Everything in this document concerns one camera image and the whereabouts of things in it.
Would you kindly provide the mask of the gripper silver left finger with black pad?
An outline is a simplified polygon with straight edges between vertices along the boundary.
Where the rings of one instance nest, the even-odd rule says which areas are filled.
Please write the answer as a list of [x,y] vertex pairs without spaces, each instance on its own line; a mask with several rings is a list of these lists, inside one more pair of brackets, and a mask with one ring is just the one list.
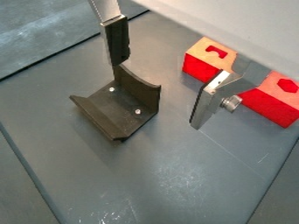
[[107,41],[111,65],[120,65],[129,57],[127,16],[121,14],[117,0],[88,0],[97,17],[100,32]]

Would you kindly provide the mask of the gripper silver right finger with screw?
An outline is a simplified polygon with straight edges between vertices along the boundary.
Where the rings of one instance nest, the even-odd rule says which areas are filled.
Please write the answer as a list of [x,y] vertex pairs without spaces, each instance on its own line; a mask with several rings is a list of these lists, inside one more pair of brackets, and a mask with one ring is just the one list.
[[193,104],[189,124],[197,130],[220,108],[232,113],[241,103],[239,94],[260,85],[271,69],[239,55],[232,71],[220,70],[201,86]]

